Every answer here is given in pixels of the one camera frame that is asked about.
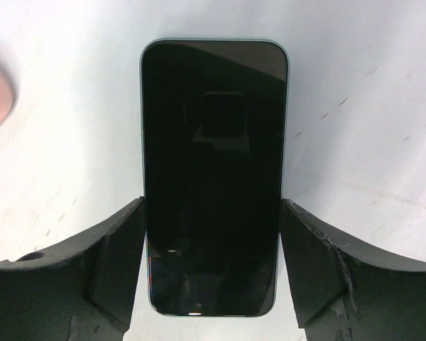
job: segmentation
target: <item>phone screen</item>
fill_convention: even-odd
[[[268,42],[146,49],[149,288],[159,313],[258,316],[273,306],[287,74],[285,53]]]

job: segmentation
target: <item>white surface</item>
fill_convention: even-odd
[[[0,61],[19,90],[0,127],[0,259],[143,194],[139,58],[167,37],[284,46],[284,196],[426,261],[426,0],[0,0]],[[154,313],[142,269],[126,338],[297,341],[282,268],[269,315],[211,321]]]

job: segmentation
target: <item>black smartphone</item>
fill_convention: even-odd
[[[165,315],[267,313],[285,53],[262,41],[160,40],[144,51],[141,81],[151,304]]]

